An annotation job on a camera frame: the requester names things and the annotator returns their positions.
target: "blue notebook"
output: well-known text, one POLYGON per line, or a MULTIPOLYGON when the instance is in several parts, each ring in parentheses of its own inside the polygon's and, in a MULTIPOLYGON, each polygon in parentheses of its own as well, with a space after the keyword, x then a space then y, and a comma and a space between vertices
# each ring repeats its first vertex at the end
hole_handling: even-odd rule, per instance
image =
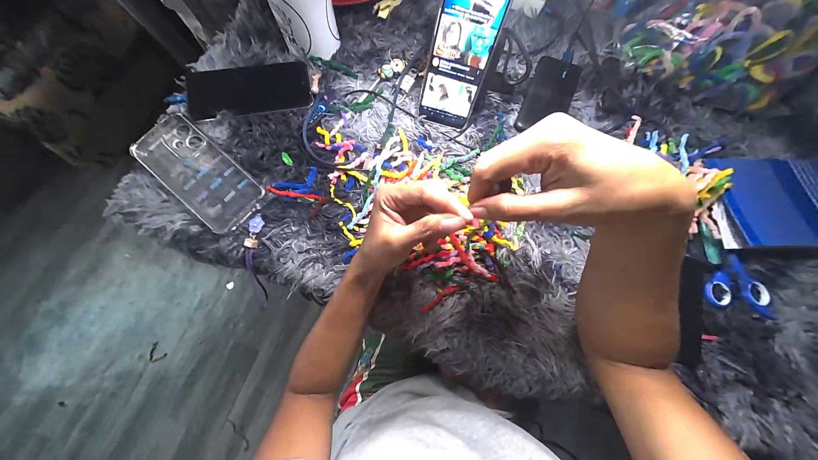
POLYGON ((818 160, 707 159, 733 168, 724 203, 748 247, 818 246, 818 160))

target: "phone screen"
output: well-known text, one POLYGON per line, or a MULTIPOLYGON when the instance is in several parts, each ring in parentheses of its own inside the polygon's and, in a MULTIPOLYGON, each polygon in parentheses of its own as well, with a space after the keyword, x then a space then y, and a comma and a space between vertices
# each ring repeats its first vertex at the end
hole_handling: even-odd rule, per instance
POLYGON ((463 128, 487 73, 510 0, 443 0, 420 94, 420 114, 463 128))
POLYGON ((186 82, 187 110, 194 120, 211 120, 221 110, 246 115, 312 104, 302 61, 191 72, 186 82))

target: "blue scissors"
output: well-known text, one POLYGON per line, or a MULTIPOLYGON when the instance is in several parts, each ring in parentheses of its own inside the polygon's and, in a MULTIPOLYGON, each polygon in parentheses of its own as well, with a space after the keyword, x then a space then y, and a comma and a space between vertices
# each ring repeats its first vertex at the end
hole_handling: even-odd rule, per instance
POLYGON ((716 307, 722 309, 729 307, 733 300, 733 294, 730 291, 733 280, 739 284, 742 297, 758 314, 764 318, 775 319, 775 315, 767 308, 771 301, 770 292, 766 286, 747 274, 736 254, 728 254, 725 267, 716 272, 704 285, 704 296, 716 307))

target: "gray fluffy rug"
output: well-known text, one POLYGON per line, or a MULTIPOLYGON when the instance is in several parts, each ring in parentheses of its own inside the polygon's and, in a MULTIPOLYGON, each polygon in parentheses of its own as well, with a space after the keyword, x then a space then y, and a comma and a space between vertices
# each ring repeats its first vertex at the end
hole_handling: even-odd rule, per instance
MULTIPOLYGON (((570 5, 549 3, 558 10, 572 11, 570 5)), ((413 52, 428 39, 434 23, 436 2, 404 1, 388 20, 378 20, 371 7, 340 8, 337 11, 342 47, 337 59, 362 76, 359 80, 324 71, 324 88, 337 93, 369 88, 375 70, 390 57, 413 52)), ((569 27, 576 17, 569 17, 569 27)), ((597 43, 607 44, 610 27, 594 18, 597 43)), ((512 13, 509 25, 529 47, 537 47, 553 34, 553 21, 527 18, 512 13)), ((559 56, 561 38, 546 53, 559 56)), ((197 63, 196 70, 240 65, 292 61, 284 51, 264 0, 243 0, 236 17, 220 43, 212 46, 197 63)), ((578 60, 590 71, 587 56, 578 60)), ((519 71, 519 59, 512 60, 519 71)), ((574 99, 572 115, 583 122, 608 129, 629 116, 630 111, 613 117, 599 109, 599 91, 609 81, 584 78, 574 99)), ((612 74, 605 78, 615 79, 612 74)), ((659 128, 678 138, 691 133, 689 146, 702 146, 727 136, 724 156, 785 157, 797 155, 798 146, 788 144, 766 124, 738 120, 705 107, 692 106, 684 97, 651 91, 638 76, 625 74, 616 91, 624 103, 639 107, 648 115, 650 129, 659 128)), ((417 85, 401 105, 414 110, 417 85)), ((514 114, 519 97, 489 94, 474 125, 462 136, 471 146, 482 146, 497 125, 496 112, 514 114)), ((357 117, 342 129, 345 138, 355 138, 368 147, 382 134, 387 104, 357 117)), ((203 129, 225 151, 234 155, 260 182, 291 180, 300 182, 308 165, 300 139, 303 110, 236 118, 222 115, 203 129), (280 153, 287 151, 295 165, 285 166, 280 153)), ((506 117, 506 134, 513 135, 506 117)), ((410 138, 424 133, 432 142, 444 143, 450 151, 464 148, 443 142, 434 129, 429 131, 401 113, 396 115, 410 138)), ((619 129, 614 135, 624 138, 619 129)), ((527 178, 534 190, 538 178, 527 178)), ((348 198, 361 204, 360 196, 348 198)), ((272 198, 261 214, 270 233, 272 249, 260 247, 256 269, 282 285, 291 286, 317 300, 327 300, 344 273, 342 255, 347 240, 337 228, 344 208, 327 205, 315 219, 308 220, 312 207, 272 198)), ((216 235, 207 229, 181 202, 166 192, 145 170, 136 168, 124 176, 109 199, 106 214, 134 226, 147 236, 181 250, 209 264, 242 267, 242 241, 246 226, 216 235)), ((498 285, 477 287, 446 298, 429 313, 420 307, 435 296, 433 285, 413 273, 390 279, 382 300, 372 313, 373 327, 423 350, 437 363, 446 363, 468 373, 478 383, 509 395, 544 395, 552 399, 592 397, 573 322, 573 293, 582 273, 587 244, 571 236, 564 225, 529 223, 524 243, 511 257, 508 268, 511 288, 498 285)), ((736 305, 727 311, 705 306, 707 333, 723 340, 704 345, 704 363, 696 369, 678 368, 680 376, 699 401, 753 458, 814 458, 818 451, 818 391, 816 391, 815 330, 818 322, 816 282, 818 262, 809 259, 773 259, 757 256, 748 260, 753 275, 762 279, 774 295, 779 321, 752 318, 750 310, 736 305)))

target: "video thumbnail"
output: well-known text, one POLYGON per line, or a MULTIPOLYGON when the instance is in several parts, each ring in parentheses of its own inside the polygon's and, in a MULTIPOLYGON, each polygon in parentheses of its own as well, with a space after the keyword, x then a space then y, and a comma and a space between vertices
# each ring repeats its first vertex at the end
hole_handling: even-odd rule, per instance
POLYGON ((429 74, 422 106, 443 110, 457 116, 469 116, 471 102, 477 97, 477 86, 459 82, 440 74, 429 74))
POLYGON ((502 0, 474 0, 470 9, 450 0, 438 25, 434 55, 484 69, 497 37, 492 27, 502 0))

